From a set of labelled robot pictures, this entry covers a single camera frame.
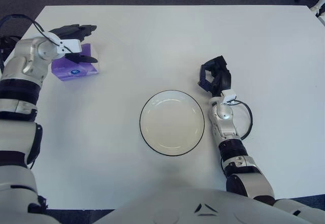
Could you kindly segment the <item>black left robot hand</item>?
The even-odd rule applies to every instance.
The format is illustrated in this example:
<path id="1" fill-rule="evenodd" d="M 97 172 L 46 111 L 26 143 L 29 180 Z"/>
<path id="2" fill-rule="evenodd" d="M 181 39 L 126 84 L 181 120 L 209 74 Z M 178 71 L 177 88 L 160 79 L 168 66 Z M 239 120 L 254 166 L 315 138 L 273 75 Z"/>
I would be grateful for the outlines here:
<path id="1" fill-rule="evenodd" d="M 96 28 L 96 25 L 72 24 L 52 29 L 50 32 L 57 35 L 62 40 L 78 39 L 81 42 L 84 41 L 85 37 L 90 36 L 91 33 L 96 30 Z M 80 52 L 67 53 L 64 57 L 74 63 L 98 63 L 96 58 L 82 55 Z"/>

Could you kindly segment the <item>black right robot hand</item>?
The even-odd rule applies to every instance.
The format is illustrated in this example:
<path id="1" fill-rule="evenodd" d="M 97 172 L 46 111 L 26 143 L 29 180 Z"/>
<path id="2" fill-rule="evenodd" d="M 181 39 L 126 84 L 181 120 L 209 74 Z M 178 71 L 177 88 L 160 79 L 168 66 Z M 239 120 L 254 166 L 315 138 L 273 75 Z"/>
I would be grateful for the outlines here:
<path id="1" fill-rule="evenodd" d="M 223 56 L 218 56 L 201 65 L 198 85 L 212 94 L 210 106 L 233 104 L 237 95 L 231 89 L 232 77 Z"/>

